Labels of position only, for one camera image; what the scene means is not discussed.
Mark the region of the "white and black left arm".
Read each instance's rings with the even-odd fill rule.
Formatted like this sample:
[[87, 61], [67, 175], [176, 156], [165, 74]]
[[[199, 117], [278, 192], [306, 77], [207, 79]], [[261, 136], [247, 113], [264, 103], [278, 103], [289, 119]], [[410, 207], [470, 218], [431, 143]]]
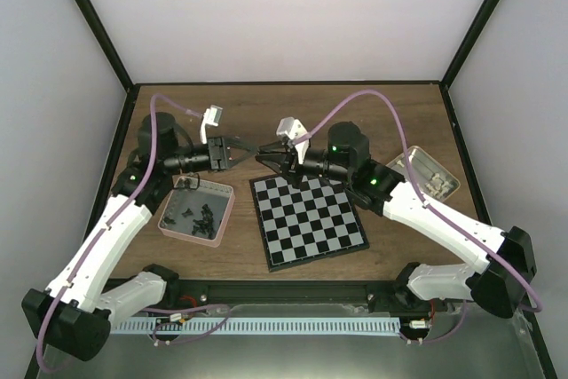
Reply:
[[64, 270], [44, 290], [30, 289], [21, 306], [36, 339], [36, 355], [50, 345], [79, 360], [97, 355], [112, 328], [148, 307], [164, 312], [181, 301], [179, 276], [151, 264], [122, 285], [107, 280], [134, 237], [174, 191], [183, 173], [229, 170], [256, 147], [238, 137], [194, 144], [168, 113], [151, 113], [138, 145], [119, 174], [97, 224]]

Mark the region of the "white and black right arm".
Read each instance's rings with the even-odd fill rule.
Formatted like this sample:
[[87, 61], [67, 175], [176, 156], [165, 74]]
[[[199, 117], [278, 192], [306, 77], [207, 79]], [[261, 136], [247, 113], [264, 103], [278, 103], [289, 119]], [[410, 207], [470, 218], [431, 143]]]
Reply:
[[406, 225], [461, 259], [458, 265], [410, 263], [394, 288], [397, 305], [415, 310], [429, 299], [464, 299], [509, 319], [521, 307], [525, 284], [536, 274], [530, 235], [504, 231], [463, 215], [414, 189], [408, 176], [374, 160], [369, 140], [353, 122], [327, 133], [327, 148], [312, 148], [306, 128], [293, 117], [280, 121], [278, 141], [260, 146], [256, 160], [293, 186], [304, 178], [337, 181], [356, 206]]

